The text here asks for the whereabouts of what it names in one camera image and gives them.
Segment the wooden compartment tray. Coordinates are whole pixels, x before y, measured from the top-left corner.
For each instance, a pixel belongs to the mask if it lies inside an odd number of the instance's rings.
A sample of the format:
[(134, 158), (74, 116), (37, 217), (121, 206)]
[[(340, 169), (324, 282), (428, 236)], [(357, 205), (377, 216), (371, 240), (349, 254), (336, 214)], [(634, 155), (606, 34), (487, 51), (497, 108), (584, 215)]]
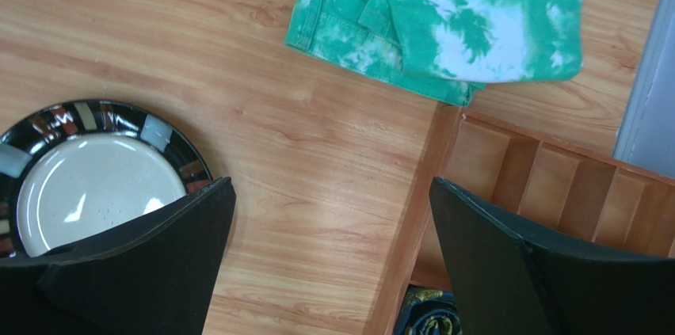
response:
[(437, 177), (563, 234), (674, 261), (672, 178), (443, 106), (433, 116), (368, 334), (393, 332), (411, 284), (452, 292), (429, 200)]

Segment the black rimmed ceramic plate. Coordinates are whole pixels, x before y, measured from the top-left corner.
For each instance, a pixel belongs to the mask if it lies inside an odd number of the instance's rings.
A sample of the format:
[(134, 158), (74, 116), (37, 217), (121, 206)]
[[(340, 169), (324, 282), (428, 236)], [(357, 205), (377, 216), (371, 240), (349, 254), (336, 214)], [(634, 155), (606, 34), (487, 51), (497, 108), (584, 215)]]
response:
[(211, 181), (189, 139), (144, 108), (96, 99), (42, 108), (1, 133), (1, 255), (38, 257)]

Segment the dark patterned rolled sock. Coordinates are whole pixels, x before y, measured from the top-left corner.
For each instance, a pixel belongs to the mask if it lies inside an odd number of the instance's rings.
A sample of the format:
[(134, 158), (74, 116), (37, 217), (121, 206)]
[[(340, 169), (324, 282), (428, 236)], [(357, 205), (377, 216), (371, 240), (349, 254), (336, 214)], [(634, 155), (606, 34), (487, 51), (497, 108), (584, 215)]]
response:
[(463, 333), (454, 295), (410, 285), (402, 301), (394, 335), (460, 335)]

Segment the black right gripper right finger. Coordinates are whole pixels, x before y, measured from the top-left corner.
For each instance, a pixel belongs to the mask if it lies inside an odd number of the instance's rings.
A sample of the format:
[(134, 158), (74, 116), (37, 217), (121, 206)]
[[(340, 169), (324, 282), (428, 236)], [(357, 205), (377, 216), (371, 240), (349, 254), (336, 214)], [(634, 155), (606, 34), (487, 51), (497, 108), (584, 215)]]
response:
[(673, 259), (563, 234), (440, 177), (429, 200), (465, 333), (673, 333)]

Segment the green white tie-dye cloth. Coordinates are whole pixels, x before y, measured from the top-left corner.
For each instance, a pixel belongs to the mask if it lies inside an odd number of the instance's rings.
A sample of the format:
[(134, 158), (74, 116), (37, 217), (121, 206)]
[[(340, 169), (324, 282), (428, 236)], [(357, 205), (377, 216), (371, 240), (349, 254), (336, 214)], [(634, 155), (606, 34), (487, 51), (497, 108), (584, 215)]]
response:
[(566, 81), (583, 65), (583, 0), (297, 0), (285, 43), (436, 101), (489, 84)]

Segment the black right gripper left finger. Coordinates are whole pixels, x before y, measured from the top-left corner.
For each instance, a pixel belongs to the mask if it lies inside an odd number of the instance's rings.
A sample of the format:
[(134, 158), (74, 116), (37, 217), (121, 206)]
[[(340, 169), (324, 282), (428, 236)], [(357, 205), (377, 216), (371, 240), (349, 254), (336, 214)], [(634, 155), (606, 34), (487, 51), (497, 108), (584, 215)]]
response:
[(202, 333), (235, 202), (223, 177), (100, 234), (2, 260), (2, 333)]

